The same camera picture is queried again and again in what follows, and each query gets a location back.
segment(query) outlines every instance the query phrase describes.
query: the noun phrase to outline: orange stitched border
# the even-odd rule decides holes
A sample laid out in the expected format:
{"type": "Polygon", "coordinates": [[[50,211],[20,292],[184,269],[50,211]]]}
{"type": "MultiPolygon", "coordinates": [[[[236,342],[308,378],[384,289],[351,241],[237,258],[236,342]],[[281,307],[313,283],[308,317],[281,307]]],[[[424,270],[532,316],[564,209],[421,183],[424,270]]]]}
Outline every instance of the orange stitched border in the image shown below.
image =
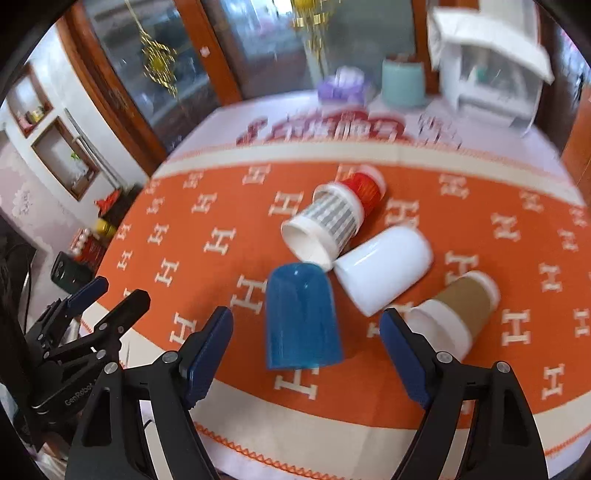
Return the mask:
{"type": "Polygon", "coordinates": [[[88,325],[88,323],[86,323],[84,320],[80,320],[80,324],[86,329],[88,330],[88,333],[92,333],[94,328],[92,328],[90,325],[88,325]]]}
{"type": "Polygon", "coordinates": [[[502,163],[504,165],[508,165],[511,167],[515,167],[515,168],[520,168],[521,170],[527,170],[530,171],[532,173],[544,176],[544,177],[548,177],[553,179],[554,181],[557,181],[559,183],[566,183],[566,184],[570,184],[570,182],[564,178],[561,177],[557,177],[556,175],[546,172],[540,168],[536,168],[534,166],[528,165],[526,163],[520,162],[518,160],[514,160],[512,158],[509,157],[503,157],[502,155],[496,155],[484,150],[475,150],[473,148],[453,148],[453,147],[449,147],[448,145],[444,145],[444,144],[432,144],[432,143],[424,143],[424,142],[420,142],[420,141],[405,141],[405,140],[396,140],[394,142],[389,142],[389,141],[384,141],[384,140],[360,140],[360,139],[346,139],[346,140],[289,140],[287,142],[285,141],[281,141],[281,140],[270,140],[270,141],[255,141],[253,143],[250,144],[244,144],[244,145],[235,145],[235,144],[223,144],[223,145],[215,145],[212,147],[205,147],[199,150],[190,150],[188,152],[185,152],[181,155],[179,155],[178,157],[173,157],[169,160],[170,163],[175,163],[181,160],[187,160],[189,158],[192,157],[199,157],[200,155],[203,154],[207,154],[207,153],[212,153],[212,152],[216,152],[216,151],[222,151],[222,150],[230,150],[230,149],[235,149],[235,148],[248,148],[248,147],[253,147],[253,146],[261,146],[261,145],[271,145],[271,144],[276,144],[276,143],[330,143],[330,142],[355,142],[355,143],[387,143],[387,144],[402,144],[402,145],[410,145],[412,147],[418,147],[418,148],[426,148],[428,150],[439,150],[439,151],[445,151],[445,152],[449,152],[449,153],[458,153],[460,155],[465,155],[465,156],[469,156],[469,157],[477,157],[481,160],[488,160],[488,161],[493,161],[493,162],[497,162],[497,163],[502,163]]]}
{"type": "MultiPolygon", "coordinates": [[[[352,479],[345,479],[344,477],[329,475],[328,473],[313,472],[312,470],[306,470],[305,468],[299,468],[294,465],[287,465],[287,463],[281,463],[277,460],[273,460],[271,458],[265,457],[264,455],[259,455],[256,452],[251,452],[247,448],[242,448],[242,445],[236,445],[234,442],[231,442],[227,438],[224,438],[220,435],[216,435],[215,432],[212,432],[211,430],[205,428],[203,425],[197,423],[196,421],[194,421],[193,423],[199,433],[211,438],[215,442],[221,443],[222,445],[224,445],[224,446],[234,450],[235,452],[238,452],[241,455],[244,455],[252,460],[256,460],[257,462],[264,463],[265,465],[272,466],[274,468],[278,468],[279,470],[283,470],[284,472],[292,473],[294,475],[300,475],[305,478],[313,478],[315,480],[352,480],[352,479]]],[[[591,425],[586,427],[584,430],[582,430],[581,432],[579,432],[577,435],[570,438],[569,440],[566,440],[565,442],[563,442],[555,447],[552,447],[549,450],[544,451],[544,455],[546,457],[551,457],[551,456],[556,455],[559,451],[563,450],[564,448],[566,448],[569,445],[571,445],[572,443],[574,443],[576,440],[581,438],[583,435],[585,435],[590,430],[591,430],[591,425]]]]}
{"type": "Polygon", "coordinates": [[[545,450],[544,451],[544,455],[546,455],[546,457],[551,457],[551,456],[556,455],[559,451],[565,449],[569,445],[571,445],[574,442],[576,442],[579,438],[581,438],[583,435],[585,435],[590,430],[591,430],[591,425],[587,426],[585,429],[583,429],[580,432],[578,432],[577,435],[575,435],[574,437],[569,438],[565,442],[563,442],[563,443],[561,443],[561,444],[559,444],[559,445],[557,445],[555,447],[552,447],[549,450],[545,450]]]}
{"type": "Polygon", "coordinates": [[[281,463],[277,460],[272,460],[270,458],[265,457],[264,455],[259,455],[256,452],[251,452],[247,448],[242,448],[241,445],[236,445],[234,442],[230,442],[226,438],[216,435],[214,432],[208,430],[203,425],[198,424],[196,421],[194,421],[193,423],[195,424],[195,428],[199,433],[208,436],[215,442],[221,443],[222,445],[231,448],[232,450],[241,453],[242,455],[252,460],[256,460],[257,462],[264,463],[265,465],[278,468],[279,470],[283,470],[284,472],[292,473],[294,475],[300,475],[305,478],[313,478],[315,480],[352,480],[345,479],[344,477],[329,475],[328,473],[313,472],[312,470],[306,470],[305,468],[298,468],[294,465],[287,465],[287,463],[281,463]]]}

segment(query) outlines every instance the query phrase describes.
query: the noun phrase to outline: glass door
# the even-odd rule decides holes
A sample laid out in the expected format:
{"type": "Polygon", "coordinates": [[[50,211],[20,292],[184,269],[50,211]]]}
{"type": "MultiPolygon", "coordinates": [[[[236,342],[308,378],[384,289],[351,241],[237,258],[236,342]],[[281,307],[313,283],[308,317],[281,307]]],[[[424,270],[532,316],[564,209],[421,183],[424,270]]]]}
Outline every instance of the glass door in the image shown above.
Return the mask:
{"type": "Polygon", "coordinates": [[[173,0],[83,0],[83,5],[129,98],[171,153],[220,106],[201,61],[209,49],[196,52],[173,0]]]}
{"type": "MultiPolygon", "coordinates": [[[[414,4],[426,44],[426,0],[334,0],[324,35],[328,74],[355,66],[379,88],[382,62],[417,54],[414,4]]],[[[315,88],[313,55],[293,29],[291,0],[201,0],[244,98],[315,88]]]]}

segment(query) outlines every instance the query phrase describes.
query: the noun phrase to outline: orange tablecloth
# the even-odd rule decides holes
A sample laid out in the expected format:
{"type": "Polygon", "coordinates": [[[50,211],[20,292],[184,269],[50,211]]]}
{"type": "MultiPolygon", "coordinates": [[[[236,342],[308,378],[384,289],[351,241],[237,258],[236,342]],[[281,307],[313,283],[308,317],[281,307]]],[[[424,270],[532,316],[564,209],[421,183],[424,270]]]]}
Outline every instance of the orange tablecloth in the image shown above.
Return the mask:
{"type": "MultiPolygon", "coordinates": [[[[578,191],[457,146],[349,138],[211,148],[163,165],[106,254],[99,274],[109,279],[109,293],[85,322],[94,325],[131,290],[147,290],[151,310],[122,349],[136,366],[178,349],[218,304],[231,306],[233,339],[210,393],[191,412],[216,466],[239,479],[390,478],[422,411],[387,358],[378,316],[363,317],[332,274],[345,362],[312,371],[265,368],[266,280],[295,261],[281,222],[311,202],[318,184],[370,162],[389,192],[353,246],[399,223],[429,239],[434,265],[396,299],[403,313],[471,268],[498,282],[501,305],[465,361],[512,365],[549,468],[557,469],[552,462],[574,455],[591,425],[591,220],[578,191]]],[[[444,477],[459,464],[467,418],[460,418],[444,477]]]]}

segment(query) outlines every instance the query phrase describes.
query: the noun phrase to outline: gold hanging ornament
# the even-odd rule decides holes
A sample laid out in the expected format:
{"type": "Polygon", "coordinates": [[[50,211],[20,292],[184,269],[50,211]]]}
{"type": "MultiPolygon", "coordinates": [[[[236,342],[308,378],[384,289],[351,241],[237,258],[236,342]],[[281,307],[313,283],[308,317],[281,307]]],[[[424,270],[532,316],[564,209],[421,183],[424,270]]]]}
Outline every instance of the gold hanging ornament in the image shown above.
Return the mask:
{"type": "Polygon", "coordinates": [[[173,69],[176,63],[177,51],[155,41],[142,27],[133,8],[131,8],[129,0],[125,0],[125,4],[138,26],[139,39],[144,46],[142,49],[144,54],[144,75],[153,82],[162,85],[170,95],[176,98],[178,93],[175,85],[177,78],[173,73],[173,69]]]}
{"type": "Polygon", "coordinates": [[[308,48],[316,56],[318,67],[323,77],[324,68],[324,30],[341,0],[291,0],[295,18],[293,27],[297,31],[305,31],[308,36],[308,48]]]}

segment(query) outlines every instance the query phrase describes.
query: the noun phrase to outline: purple tissue box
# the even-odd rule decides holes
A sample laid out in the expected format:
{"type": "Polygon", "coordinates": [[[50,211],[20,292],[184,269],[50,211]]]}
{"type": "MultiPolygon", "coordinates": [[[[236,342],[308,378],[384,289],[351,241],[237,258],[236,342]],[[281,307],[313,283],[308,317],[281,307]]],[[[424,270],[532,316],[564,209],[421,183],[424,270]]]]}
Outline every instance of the purple tissue box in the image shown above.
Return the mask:
{"type": "Polygon", "coordinates": [[[375,88],[365,81],[357,85],[340,87],[331,80],[325,80],[318,86],[318,98],[321,102],[356,103],[366,105],[375,97],[375,88]]]}

